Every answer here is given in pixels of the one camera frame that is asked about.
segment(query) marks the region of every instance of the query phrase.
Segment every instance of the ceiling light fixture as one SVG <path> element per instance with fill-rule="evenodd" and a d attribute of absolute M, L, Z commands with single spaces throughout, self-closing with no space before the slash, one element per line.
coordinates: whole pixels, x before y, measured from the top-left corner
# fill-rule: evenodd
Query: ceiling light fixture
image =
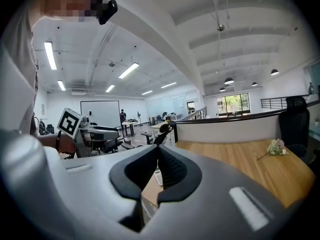
<path fill-rule="evenodd" d="M 146 95 L 146 94 L 149 94 L 149 93 L 152 93 L 152 90 L 147 91 L 147 92 L 145 92 L 145 93 L 142 93 L 141 95 Z"/>
<path fill-rule="evenodd" d="M 224 81 L 224 84 L 225 85 L 229 85 L 229 84 L 232 84 L 234 83 L 235 81 L 231 78 L 231 77 L 228 77 L 225 81 Z"/>
<path fill-rule="evenodd" d="M 66 90 L 66 88 L 64 87 L 64 83 L 61 80 L 58 80 L 58 84 L 59 84 L 62 91 Z"/>
<path fill-rule="evenodd" d="M 173 85 L 175 85 L 177 82 L 173 82 L 173 83 L 170 83 L 170 84 L 167 84 L 167 85 L 165 85 L 165 86 L 162 86 L 161 88 L 166 88 L 166 87 L 168 87 L 168 86 L 173 86 Z"/>
<path fill-rule="evenodd" d="M 106 93 L 110 92 L 115 86 L 113 84 L 111 84 L 109 86 L 109 88 L 105 91 Z"/>
<path fill-rule="evenodd" d="M 279 71 L 276 70 L 276 69 L 272 69 L 271 76 L 274 76 L 274 75 L 277 75 L 277 74 L 279 74 Z"/>
<path fill-rule="evenodd" d="M 50 67 L 52 70 L 57 70 L 57 65 L 55 62 L 55 57 L 54 57 L 54 49 L 52 46 L 52 42 L 45 42 L 44 43 L 44 48 L 45 48 L 45 52 L 46 52 L 46 56 L 48 58 Z"/>
<path fill-rule="evenodd" d="M 137 67 L 139 67 L 138 63 L 133 63 L 126 71 L 124 71 L 119 78 L 123 79 L 126 75 L 128 75 L 131 71 L 135 70 Z"/>

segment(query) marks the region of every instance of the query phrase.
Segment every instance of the ceiling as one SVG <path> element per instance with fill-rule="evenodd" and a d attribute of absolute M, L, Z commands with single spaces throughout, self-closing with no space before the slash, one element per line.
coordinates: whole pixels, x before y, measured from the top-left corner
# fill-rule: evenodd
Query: ceiling
<path fill-rule="evenodd" d="M 128 1 L 119 0 L 118 4 Z M 201 77 L 205 90 L 219 90 L 227 77 L 244 83 L 243 89 L 252 88 L 253 81 L 258 82 L 257 87 L 262 86 L 263 73 L 278 59 L 280 44 L 291 38 L 300 19 L 289 0 L 151 1 L 170 16 L 194 65 L 188 58 L 180 58 Z M 140 13 L 148 16 L 150 8 L 142 8 L 145 12 Z M 223 31 L 218 31 L 218 22 L 224 25 Z M 110 85 L 115 85 L 110 95 L 130 97 L 141 97 L 150 90 L 160 93 L 161 86 L 172 82 L 178 83 L 174 86 L 191 84 L 183 68 L 172 63 L 169 51 L 165 57 L 163 50 L 158 52 L 124 28 L 111 22 L 99 26 L 96 22 L 43 19 L 34 29 L 39 82 L 47 90 L 58 91 L 57 80 L 62 80 L 67 89 L 86 89 L 95 94 L 105 94 Z M 150 35 L 142 36 L 152 40 Z M 53 43 L 57 71 L 50 69 L 44 50 L 48 40 Z M 119 79 L 132 62 L 140 66 Z"/>
<path fill-rule="evenodd" d="M 188 43 L 205 87 L 223 87 L 227 77 L 263 85 L 262 72 L 278 58 L 280 43 L 290 38 L 299 19 L 290 0 L 153 2 L 170 14 Z M 218 21 L 224 31 L 218 31 Z"/>
<path fill-rule="evenodd" d="M 144 97 L 141 94 L 163 91 L 162 86 L 190 84 L 190 81 L 168 59 L 152 46 L 127 30 L 107 22 L 75 23 L 43 19 L 33 30 L 33 45 L 39 61 L 38 80 L 50 91 L 61 91 L 62 80 L 67 92 L 86 90 L 88 94 Z M 51 70 L 44 43 L 52 41 L 57 70 Z M 119 76 L 132 65 L 139 67 L 125 78 Z"/>

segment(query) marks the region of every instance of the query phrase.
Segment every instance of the person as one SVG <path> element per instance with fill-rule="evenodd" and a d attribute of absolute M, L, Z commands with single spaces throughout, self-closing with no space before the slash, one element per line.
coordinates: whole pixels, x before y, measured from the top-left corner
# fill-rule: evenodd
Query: person
<path fill-rule="evenodd" d="M 121 121 L 121 128 L 122 128 L 122 131 L 124 130 L 124 126 L 122 125 L 123 122 L 126 121 L 126 118 L 127 118 L 127 114 L 124 112 L 123 109 L 121 109 L 121 113 L 120 113 L 120 121 Z"/>
<path fill-rule="evenodd" d="M 309 95 L 314 94 L 314 86 L 312 85 L 312 82 L 310 82 L 310 86 L 309 86 Z"/>
<path fill-rule="evenodd" d="M 7 50 L 25 80 L 34 88 L 35 96 L 38 91 L 39 66 L 32 45 L 34 26 L 43 18 L 67 20 L 70 17 L 73 19 L 78 17 L 80 21 L 80 18 L 83 19 L 88 14 L 91 16 L 94 8 L 97 8 L 97 0 L 27 0 L 12 17 L 2 36 L 1 45 Z M 35 99 L 36 97 L 27 109 L 19 130 L 23 134 L 36 136 L 43 146 L 55 148 L 57 134 L 37 135 L 34 119 Z M 58 152 L 75 151 L 74 141 L 67 135 L 61 134 Z"/>

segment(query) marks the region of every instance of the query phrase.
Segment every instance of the table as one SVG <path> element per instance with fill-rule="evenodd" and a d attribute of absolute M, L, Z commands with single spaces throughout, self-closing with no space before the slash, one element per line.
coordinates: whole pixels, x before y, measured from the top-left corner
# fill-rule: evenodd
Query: table
<path fill-rule="evenodd" d="M 127 137 L 133 137 L 135 135 L 135 132 L 134 132 L 134 125 L 136 125 L 137 122 L 123 122 L 122 125 L 125 126 L 125 134 Z M 131 134 L 128 134 L 127 132 L 127 126 L 130 127 L 130 132 Z"/>
<path fill-rule="evenodd" d="M 152 124 L 155 125 L 156 124 L 156 116 L 147 116 L 146 118 L 149 118 L 149 123 L 151 125 L 151 119 L 152 119 Z"/>
<path fill-rule="evenodd" d="M 151 126 L 153 141 L 156 139 L 156 131 L 159 131 L 160 127 L 161 127 L 162 125 L 166 125 L 166 124 L 167 124 L 167 122 L 164 121 L 164 122 L 158 123 L 158 124 L 156 124 L 156 125 L 154 125 L 154 126 Z"/>
<path fill-rule="evenodd" d="M 312 124 L 309 126 L 309 135 L 320 141 L 320 125 Z"/>
<path fill-rule="evenodd" d="M 199 143 L 180 140 L 176 143 L 176 147 L 237 167 L 268 189 L 287 208 L 298 199 L 307 196 L 316 176 L 288 149 L 286 155 L 264 156 L 270 142 L 271 139 L 238 143 Z M 158 206 L 157 197 L 161 191 L 163 188 L 152 175 L 142 196 L 152 205 Z"/>

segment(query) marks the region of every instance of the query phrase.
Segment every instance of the whiteboard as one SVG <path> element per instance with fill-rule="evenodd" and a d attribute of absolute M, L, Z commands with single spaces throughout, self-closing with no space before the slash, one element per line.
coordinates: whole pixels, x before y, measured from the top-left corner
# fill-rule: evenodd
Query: whiteboard
<path fill-rule="evenodd" d="M 91 123 L 112 128 L 121 127 L 118 100 L 81 101 L 80 108 L 81 115 L 89 117 Z"/>

